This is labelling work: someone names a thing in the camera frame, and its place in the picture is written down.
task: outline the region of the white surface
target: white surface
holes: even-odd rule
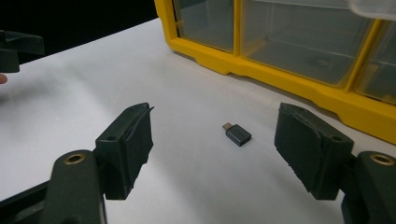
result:
[[[155,20],[27,63],[0,86],[0,200],[48,180],[64,153],[94,149],[124,108],[143,102],[155,106],[154,148],[127,201],[106,201],[108,223],[342,223],[343,195],[315,201],[276,152],[280,102],[330,122],[355,154],[396,155],[304,99],[175,54]],[[226,122],[252,140],[235,145]]]

